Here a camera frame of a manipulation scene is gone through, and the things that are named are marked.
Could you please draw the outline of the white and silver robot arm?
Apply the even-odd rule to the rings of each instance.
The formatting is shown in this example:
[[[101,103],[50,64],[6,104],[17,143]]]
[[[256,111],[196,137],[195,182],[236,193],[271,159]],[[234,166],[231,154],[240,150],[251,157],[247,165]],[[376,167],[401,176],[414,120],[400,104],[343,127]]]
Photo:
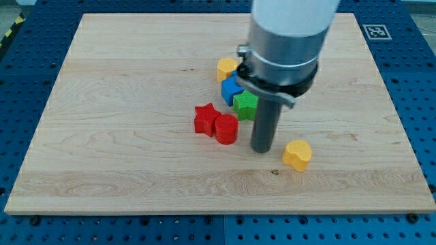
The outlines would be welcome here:
[[[316,76],[339,0],[254,0],[237,83],[261,102],[294,107]]]

